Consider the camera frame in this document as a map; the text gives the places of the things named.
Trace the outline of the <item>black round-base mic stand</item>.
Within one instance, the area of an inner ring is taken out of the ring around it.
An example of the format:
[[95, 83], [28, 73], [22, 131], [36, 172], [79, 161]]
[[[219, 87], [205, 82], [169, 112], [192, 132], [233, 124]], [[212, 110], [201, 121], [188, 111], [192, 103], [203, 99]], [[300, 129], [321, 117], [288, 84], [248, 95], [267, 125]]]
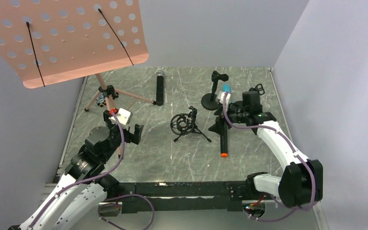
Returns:
[[216, 91], [218, 88], [218, 82], [219, 81], [226, 82], [228, 79], [229, 79], [229, 76], [227, 74], [220, 74], [216, 70], [212, 72], [211, 81], [213, 82], [213, 84], [211, 87], [211, 92], [206, 93], [201, 99], [201, 105], [205, 109], [209, 111], [214, 111], [220, 107], [219, 103], [216, 101], [216, 97], [217, 97]]

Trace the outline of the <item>black shock mount tripod stand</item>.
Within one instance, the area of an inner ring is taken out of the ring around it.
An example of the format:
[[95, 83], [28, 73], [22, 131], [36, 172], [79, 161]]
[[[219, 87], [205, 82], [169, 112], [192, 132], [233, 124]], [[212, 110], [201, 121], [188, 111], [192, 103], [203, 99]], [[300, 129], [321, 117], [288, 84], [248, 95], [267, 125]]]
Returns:
[[188, 109], [188, 113], [176, 114], [170, 120], [170, 129], [177, 135], [173, 142], [191, 133], [200, 134], [204, 136], [208, 142], [212, 142], [196, 125], [197, 109], [193, 106], [188, 107]]

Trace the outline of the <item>black microphone silver grille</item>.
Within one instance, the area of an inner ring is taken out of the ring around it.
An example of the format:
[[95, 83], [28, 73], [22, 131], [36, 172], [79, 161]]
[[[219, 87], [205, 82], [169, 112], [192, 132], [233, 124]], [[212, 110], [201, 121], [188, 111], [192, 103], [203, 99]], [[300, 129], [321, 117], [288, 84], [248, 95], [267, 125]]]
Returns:
[[162, 106], [164, 104], [164, 77], [163, 70], [156, 72], [156, 105]]

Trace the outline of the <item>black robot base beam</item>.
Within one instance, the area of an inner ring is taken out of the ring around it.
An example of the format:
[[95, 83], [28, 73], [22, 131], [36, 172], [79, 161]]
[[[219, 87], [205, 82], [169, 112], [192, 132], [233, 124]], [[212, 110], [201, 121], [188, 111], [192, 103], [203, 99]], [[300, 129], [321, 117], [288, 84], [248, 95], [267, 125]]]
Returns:
[[265, 194], [253, 189], [250, 178], [212, 182], [129, 182], [110, 188], [101, 203], [117, 205], [123, 214], [144, 211], [243, 211], [260, 204]]

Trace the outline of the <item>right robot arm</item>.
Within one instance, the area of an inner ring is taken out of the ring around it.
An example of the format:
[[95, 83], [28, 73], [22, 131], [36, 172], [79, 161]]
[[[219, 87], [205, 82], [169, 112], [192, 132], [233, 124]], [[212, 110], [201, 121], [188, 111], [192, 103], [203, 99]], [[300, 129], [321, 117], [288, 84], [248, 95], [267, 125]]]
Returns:
[[321, 201], [322, 164], [302, 153], [283, 132], [274, 115], [263, 111], [259, 92], [243, 92], [242, 100], [235, 103], [230, 96], [230, 92], [219, 92], [217, 119], [209, 130], [222, 137], [232, 127], [251, 130], [268, 146], [283, 170], [281, 176], [267, 172], [248, 175], [246, 191], [278, 197], [288, 208], [308, 209]]

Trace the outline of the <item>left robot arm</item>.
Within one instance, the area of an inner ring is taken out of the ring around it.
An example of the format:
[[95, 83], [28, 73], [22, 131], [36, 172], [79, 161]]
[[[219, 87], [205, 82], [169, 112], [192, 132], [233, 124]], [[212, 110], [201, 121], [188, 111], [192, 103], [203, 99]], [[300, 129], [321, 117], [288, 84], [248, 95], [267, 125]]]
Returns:
[[119, 182], [110, 174], [124, 158], [127, 143], [139, 144], [143, 126], [134, 133], [125, 129], [132, 117], [126, 109], [103, 113], [106, 126], [93, 128], [65, 168], [56, 187], [40, 207], [11, 230], [69, 230], [108, 195], [116, 194]]

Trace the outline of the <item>pink perforated music stand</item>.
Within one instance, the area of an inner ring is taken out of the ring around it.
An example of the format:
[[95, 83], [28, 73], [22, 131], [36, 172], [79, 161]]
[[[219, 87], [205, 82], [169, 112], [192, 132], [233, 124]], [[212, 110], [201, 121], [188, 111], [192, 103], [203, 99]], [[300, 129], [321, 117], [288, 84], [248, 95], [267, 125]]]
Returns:
[[137, 0], [0, 0], [0, 147], [8, 152], [68, 129], [69, 98], [51, 85], [149, 58]]

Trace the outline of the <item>black microphone orange end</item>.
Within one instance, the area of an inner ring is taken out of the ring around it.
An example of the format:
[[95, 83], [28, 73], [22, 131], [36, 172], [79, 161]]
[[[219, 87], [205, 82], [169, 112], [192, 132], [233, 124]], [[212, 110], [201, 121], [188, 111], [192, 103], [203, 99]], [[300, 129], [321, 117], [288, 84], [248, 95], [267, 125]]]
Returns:
[[228, 157], [228, 124], [224, 117], [220, 117], [218, 120], [218, 128], [220, 135], [220, 152], [221, 157]]

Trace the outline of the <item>blue microphone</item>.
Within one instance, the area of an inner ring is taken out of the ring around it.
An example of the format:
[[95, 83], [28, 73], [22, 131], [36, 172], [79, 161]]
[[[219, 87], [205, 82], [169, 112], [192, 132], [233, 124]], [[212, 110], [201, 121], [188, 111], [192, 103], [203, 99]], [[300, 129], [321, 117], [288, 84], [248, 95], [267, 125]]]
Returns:
[[227, 93], [231, 93], [231, 86], [229, 84], [224, 84], [222, 86], [222, 91], [227, 92]]

